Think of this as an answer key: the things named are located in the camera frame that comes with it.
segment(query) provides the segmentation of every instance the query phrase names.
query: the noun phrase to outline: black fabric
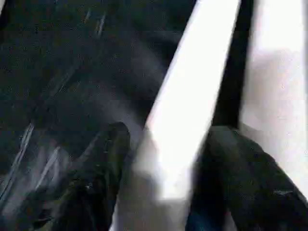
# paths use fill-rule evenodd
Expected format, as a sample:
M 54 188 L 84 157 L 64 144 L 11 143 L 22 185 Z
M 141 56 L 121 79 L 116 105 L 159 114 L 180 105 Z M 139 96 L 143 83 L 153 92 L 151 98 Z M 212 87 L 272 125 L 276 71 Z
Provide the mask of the black fabric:
M 0 17 L 1 227 L 20 216 L 25 224 L 37 218 L 34 204 L 35 212 L 22 208 L 42 203 L 40 193 L 54 186 L 108 124 L 123 122 L 136 146 L 194 4 L 5 4 Z

